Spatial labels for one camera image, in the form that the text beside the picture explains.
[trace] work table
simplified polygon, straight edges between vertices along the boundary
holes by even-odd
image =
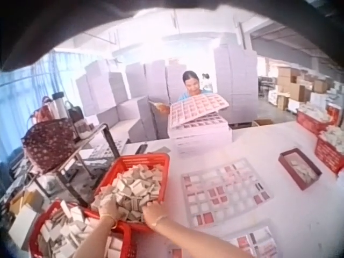
[[[142,143],[128,144],[122,155],[134,154]],[[170,217],[189,226],[181,175],[246,158],[273,193],[269,202],[221,225],[200,230],[218,237],[268,220],[283,257],[330,257],[344,240],[343,194],[335,175],[314,154],[316,137],[296,122],[233,131],[227,146],[187,159],[178,157],[170,139],[148,142],[147,152],[171,149],[165,203]],[[301,191],[278,161],[281,152],[299,148],[322,171],[319,181]],[[138,258],[168,257],[169,241],[152,234],[138,235]]]

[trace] hand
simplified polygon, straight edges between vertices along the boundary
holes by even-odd
[[[151,229],[154,228],[154,225],[157,224],[160,219],[167,217],[165,207],[156,200],[147,203],[146,206],[142,207],[142,211],[144,213],[145,222]]]
[[[160,111],[162,114],[170,114],[170,107],[166,106],[165,104],[157,105],[156,108]]]
[[[110,195],[105,196],[105,198],[101,200],[98,212],[100,217],[111,217],[114,223],[118,221],[120,216],[118,214],[116,199]]]

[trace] blue curtain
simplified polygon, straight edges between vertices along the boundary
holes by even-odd
[[[41,107],[44,96],[64,91],[66,99],[82,107],[75,80],[84,67],[100,56],[51,51],[35,64],[0,72],[0,194],[11,179],[8,163],[20,148],[21,138],[31,127],[30,115]]]

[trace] red plastic basket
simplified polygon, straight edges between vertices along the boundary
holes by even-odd
[[[321,138],[318,138],[315,154],[336,174],[344,167],[344,155],[337,152],[331,144]]]
[[[332,124],[331,122],[321,123],[301,111],[297,111],[296,121],[315,135],[319,135],[328,125]]]
[[[68,203],[69,207],[76,206],[75,204]],[[51,215],[59,210],[61,208],[60,201],[56,200],[54,203],[51,204],[49,209],[42,213],[37,221],[35,222],[33,231],[30,235],[29,241],[28,241],[28,247],[30,250],[30,253],[35,258],[43,258],[43,254],[38,248],[38,242],[37,238],[40,234],[40,230],[42,225],[45,223],[46,220],[48,220]],[[99,215],[94,212],[90,211],[88,209],[80,207],[80,209],[84,212],[84,215],[86,218],[94,218],[99,219]],[[115,233],[121,233],[123,235],[123,246],[120,254],[120,258],[136,258],[136,244],[132,242],[132,231],[129,226],[125,224],[118,224],[115,229],[112,230]]]
[[[162,171],[161,188],[160,188],[160,192],[159,192],[159,196],[157,200],[163,201],[165,197],[166,186],[167,186],[169,161],[170,161],[170,158],[165,153],[121,156],[114,162],[110,170],[104,176],[103,180],[101,181],[101,183],[99,184],[98,188],[95,191],[95,196],[100,192],[101,187],[105,187],[109,184],[112,184],[112,181],[117,177],[118,173],[121,173],[121,174],[124,173],[125,171],[133,167],[133,165],[144,164],[144,165],[147,165],[149,168],[152,168],[153,165],[160,164],[163,166],[163,171]],[[152,232],[152,230],[143,223],[125,223],[125,222],[123,223],[128,224],[135,231]]]

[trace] factory floor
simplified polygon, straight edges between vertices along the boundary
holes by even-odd
[[[288,111],[278,109],[265,98],[259,98],[258,119],[271,119],[275,124],[295,121],[296,116]]]

